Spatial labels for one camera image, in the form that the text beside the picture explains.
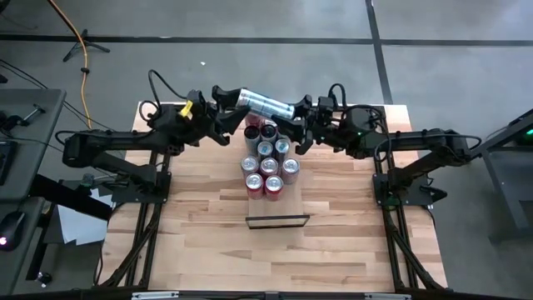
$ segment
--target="gray desk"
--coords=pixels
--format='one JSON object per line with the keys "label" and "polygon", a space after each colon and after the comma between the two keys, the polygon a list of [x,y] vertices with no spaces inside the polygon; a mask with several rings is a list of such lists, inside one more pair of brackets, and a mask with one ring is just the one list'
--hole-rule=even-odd
{"label": "gray desk", "polygon": [[[64,99],[65,92],[61,90],[0,89],[0,110],[8,116],[24,117],[33,110],[34,103],[40,105],[46,113],[35,117],[28,127],[15,127],[11,133],[15,138],[49,143]],[[0,219],[17,210],[20,201],[26,199],[20,207],[26,213],[26,220],[20,245],[11,252],[0,252],[0,295],[10,294],[17,282],[44,204],[43,199],[27,198],[27,195],[47,146],[39,142],[17,143],[10,172],[4,185],[0,186]]]}
{"label": "gray desk", "polygon": [[[46,110],[46,113],[36,116],[29,126],[16,126],[11,131],[14,138],[30,138],[48,143],[64,100],[65,92],[61,90],[0,89],[0,110],[8,116],[16,114],[24,118],[34,109],[34,103]],[[39,142],[16,142],[18,147],[15,159],[6,182],[0,186],[0,203],[16,202],[27,196],[47,148]]]}
{"label": "gray desk", "polygon": [[[0,252],[0,295],[9,295],[15,288],[18,275],[21,272],[24,258],[37,228],[37,222],[41,216],[44,200],[42,198],[28,198],[20,207],[20,211],[26,213],[26,221],[22,234],[22,241],[17,249],[11,252]],[[0,204],[0,218],[12,211],[16,211],[18,203]]]}

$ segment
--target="wooden table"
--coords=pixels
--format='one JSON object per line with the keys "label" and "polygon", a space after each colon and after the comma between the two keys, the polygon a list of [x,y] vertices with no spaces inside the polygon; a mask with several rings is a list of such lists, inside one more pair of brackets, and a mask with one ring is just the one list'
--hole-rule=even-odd
{"label": "wooden table", "polygon": [[[385,108],[390,131],[411,130],[406,106]],[[138,115],[133,127],[148,130]],[[307,225],[250,230],[239,166],[246,152],[242,129],[227,147],[204,138],[200,147],[186,147],[172,159],[171,196],[162,211],[150,288],[392,292],[382,214],[371,190],[372,160],[355,160],[314,145],[299,157],[301,199],[304,213],[311,214]],[[148,163],[149,154],[128,152],[127,160]],[[395,153],[399,167],[415,159],[416,152]],[[110,221],[101,281],[130,250],[138,210],[138,204],[126,204]],[[406,207],[406,220],[413,252],[445,286],[429,214],[420,207]],[[405,260],[398,257],[407,284]],[[136,280],[144,255],[139,260]]]}

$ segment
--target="gray floor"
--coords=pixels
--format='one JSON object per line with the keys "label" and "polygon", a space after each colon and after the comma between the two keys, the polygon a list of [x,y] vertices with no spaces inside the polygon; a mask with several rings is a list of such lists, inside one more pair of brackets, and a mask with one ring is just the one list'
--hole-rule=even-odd
{"label": "gray floor", "polygon": [[[368,38],[363,0],[95,0],[57,1],[78,28],[97,34],[183,37]],[[533,2],[528,0],[375,0],[382,38],[532,39]],[[5,12],[38,25],[36,33],[67,34],[45,2],[20,0]],[[0,32],[21,32],[0,19]],[[82,55],[62,63],[72,46],[63,42],[2,42],[0,58],[67,90],[81,108]],[[351,103],[383,103],[372,46],[245,44],[107,44],[109,54],[91,51],[87,101],[92,117],[131,127],[138,101],[151,97],[147,71],[158,70],[179,91],[207,94],[248,86],[287,102],[309,93],[324,95],[344,83]],[[482,137],[531,108],[532,47],[384,47],[395,104],[406,104],[415,129],[453,128]],[[3,88],[29,88],[12,80]],[[161,91],[163,99],[174,98]],[[64,112],[57,129],[83,129]],[[42,172],[74,178],[74,170],[47,151]],[[451,288],[467,293],[533,298],[533,242],[493,246],[487,237],[507,226],[484,165],[447,168],[431,174],[449,192],[436,204],[437,235]],[[87,266],[75,268],[74,261]],[[49,290],[90,286],[97,261],[94,246],[50,251],[45,268],[56,276]],[[18,292],[37,291],[22,282]]]}

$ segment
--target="desk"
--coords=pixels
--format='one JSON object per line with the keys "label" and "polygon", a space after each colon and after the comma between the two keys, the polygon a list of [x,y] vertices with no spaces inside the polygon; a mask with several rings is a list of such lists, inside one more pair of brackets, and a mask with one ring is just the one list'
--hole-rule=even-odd
{"label": "desk", "polygon": [[[406,106],[385,108],[390,131],[411,130]],[[148,130],[138,115],[133,127]],[[304,213],[311,214],[307,225],[250,230],[239,167],[246,151],[243,129],[242,124],[227,147],[205,138],[199,148],[186,147],[172,159],[171,196],[162,210],[150,289],[393,292],[382,213],[371,190],[373,161],[314,145],[299,157],[301,199]],[[128,152],[127,160],[144,164],[149,156]],[[398,167],[415,159],[416,152],[395,153]],[[138,210],[138,204],[125,204],[110,221],[102,281],[130,250]],[[445,286],[430,216],[420,207],[405,210],[413,252]],[[405,260],[398,257],[406,283]]]}
{"label": "desk", "polygon": [[[48,143],[65,96],[64,91],[52,89],[0,89],[0,110],[8,116],[18,115],[24,118],[35,109],[34,103],[44,108],[46,112],[30,120],[29,126],[16,126],[11,134],[14,138],[29,138]],[[45,144],[39,142],[15,142],[18,143],[17,151],[6,182],[0,186],[0,203],[16,202],[28,195],[47,149]]]}
{"label": "desk", "polygon": [[[64,99],[65,92],[61,90],[0,89],[0,110],[8,116],[25,117],[34,109],[34,103],[40,105],[46,113],[32,119],[28,127],[16,126],[11,133],[15,138],[29,138],[48,143]],[[26,199],[20,207],[21,211],[26,213],[26,220],[22,241],[18,247],[11,252],[0,252],[0,266],[3,270],[0,272],[0,295],[9,294],[14,288],[44,204],[43,199],[27,198],[27,195],[47,146],[32,141],[16,142],[16,156],[6,182],[0,186],[0,219],[16,211],[20,201]]]}

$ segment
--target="soda can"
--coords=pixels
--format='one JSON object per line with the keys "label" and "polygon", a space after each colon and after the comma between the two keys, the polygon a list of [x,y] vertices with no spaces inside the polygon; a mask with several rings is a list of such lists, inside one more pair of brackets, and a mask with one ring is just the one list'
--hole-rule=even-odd
{"label": "soda can", "polygon": [[265,158],[261,162],[260,173],[264,178],[268,178],[269,176],[272,176],[272,175],[277,175],[277,166],[278,165],[277,165],[276,159],[272,157]]}
{"label": "soda can", "polygon": [[237,107],[241,106],[248,106],[250,108],[250,113],[248,113],[248,115],[252,113],[265,118],[279,116],[292,120],[295,112],[295,108],[292,105],[265,97],[245,88],[241,89],[241,93],[237,99]]}
{"label": "soda can", "polygon": [[276,142],[276,160],[278,163],[283,163],[287,159],[287,155],[289,154],[289,148],[291,147],[291,144],[289,141],[285,139],[277,140]]}
{"label": "soda can", "polygon": [[244,129],[244,140],[247,143],[248,155],[257,156],[257,145],[261,142],[261,131],[257,126],[248,126]]}
{"label": "soda can", "polygon": [[265,181],[265,195],[270,201],[280,199],[281,190],[283,190],[283,180],[277,175],[270,176]]}
{"label": "soda can", "polygon": [[261,127],[261,141],[269,142],[272,145],[276,143],[277,129],[272,125],[264,125]]}
{"label": "soda can", "polygon": [[261,175],[253,173],[247,177],[248,197],[257,200],[263,197],[263,178]]}
{"label": "soda can", "polygon": [[257,156],[259,157],[260,162],[265,158],[271,158],[273,152],[274,146],[269,142],[260,142],[259,145],[257,145]]}
{"label": "soda can", "polygon": [[244,178],[247,178],[248,175],[257,173],[259,170],[259,162],[253,156],[245,157],[241,161],[241,170],[242,174],[244,174]]}
{"label": "soda can", "polygon": [[300,163],[296,159],[286,159],[281,165],[281,178],[286,184],[293,184],[298,179]]}
{"label": "soda can", "polygon": [[247,126],[255,126],[257,128],[261,128],[263,126],[264,119],[261,116],[256,115],[255,113],[248,113],[247,116],[244,118],[244,123]]}

